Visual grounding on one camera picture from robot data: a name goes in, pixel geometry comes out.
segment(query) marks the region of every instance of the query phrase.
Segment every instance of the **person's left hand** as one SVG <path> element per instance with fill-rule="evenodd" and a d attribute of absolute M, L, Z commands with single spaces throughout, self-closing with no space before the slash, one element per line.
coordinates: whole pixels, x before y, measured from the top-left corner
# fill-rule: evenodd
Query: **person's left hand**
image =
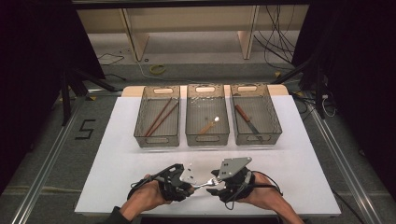
<path fill-rule="evenodd" d="M 140 187 L 131 198 L 122 206 L 120 212 L 122 215 L 132 221 L 140 213 L 156 208 L 162 204 L 169 204 L 172 201 L 166 201 L 161 195 L 158 181 L 153 180 Z"/>

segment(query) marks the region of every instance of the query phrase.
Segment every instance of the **human hand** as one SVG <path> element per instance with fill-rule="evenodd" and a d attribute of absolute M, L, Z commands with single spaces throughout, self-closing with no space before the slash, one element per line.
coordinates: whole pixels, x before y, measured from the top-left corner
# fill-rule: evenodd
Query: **human hand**
<path fill-rule="evenodd" d="M 256 177 L 255 184 L 272 185 L 265 175 L 253 174 Z M 250 203 L 262 209 L 273 210 L 283 219 L 284 223 L 303 223 L 291 205 L 273 188 L 255 188 L 246 198 L 237 200 L 237 202 Z"/>
<path fill-rule="evenodd" d="M 161 195 L 158 181 L 153 180 L 137 189 L 131 198 L 122 206 L 120 212 L 128 220 L 132 220 L 140 213 L 156 208 L 162 204 L 169 204 Z"/>

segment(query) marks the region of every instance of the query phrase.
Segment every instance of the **metal bracket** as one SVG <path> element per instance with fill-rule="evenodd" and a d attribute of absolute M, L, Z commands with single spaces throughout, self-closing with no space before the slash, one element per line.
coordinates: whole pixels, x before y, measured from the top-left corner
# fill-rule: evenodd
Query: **metal bracket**
<path fill-rule="evenodd" d="M 250 157 L 224 159 L 221 163 L 218 178 L 224 180 L 233 177 L 250 162 Z"/>
<path fill-rule="evenodd" d="M 179 179 L 180 181 L 191 185 L 195 185 L 197 183 L 197 181 L 194 179 L 194 173 L 192 172 L 191 164 L 189 168 L 184 169 Z"/>

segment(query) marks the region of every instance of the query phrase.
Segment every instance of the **tripod leg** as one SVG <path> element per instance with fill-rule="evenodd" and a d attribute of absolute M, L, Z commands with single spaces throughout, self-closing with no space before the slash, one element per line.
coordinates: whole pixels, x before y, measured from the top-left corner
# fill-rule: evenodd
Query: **tripod leg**
<path fill-rule="evenodd" d="M 62 123 L 62 126 L 64 126 L 71 116 L 70 95 L 67 85 L 66 71 L 61 74 L 61 90 L 62 104 L 64 105 L 64 122 Z"/>
<path fill-rule="evenodd" d="M 107 83 L 105 83 L 104 81 L 101 81 L 99 79 L 97 79 L 96 77 L 93 77 L 92 75 L 79 70 L 78 68 L 72 68 L 71 71 L 75 72 L 76 74 L 78 74 L 80 77 L 84 77 L 87 78 L 89 81 L 93 82 L 94 84 L 105 88 L 107 91 L 122 91 L 122 89 L 119 88 L 115 88 L 113 86 L 108 85 Z"/>

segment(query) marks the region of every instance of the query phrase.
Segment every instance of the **person's right hand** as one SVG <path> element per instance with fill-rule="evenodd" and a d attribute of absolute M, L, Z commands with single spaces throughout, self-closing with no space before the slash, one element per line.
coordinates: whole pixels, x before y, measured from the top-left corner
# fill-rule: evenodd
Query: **person's right hand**
<path fill-rule="evenodd" d="M 272 184 L 265 175 L 260 173 L 253 174 L 256 177 L 255 184 Z M 276 189 L 255 188 L 246 198 L 239 199 L 238 202 L 250 203 L 262 209 L 273 210 L 285 223 L 303 223 L 300 217 L 294 212 L 291 205 L 286 202 Z"/>

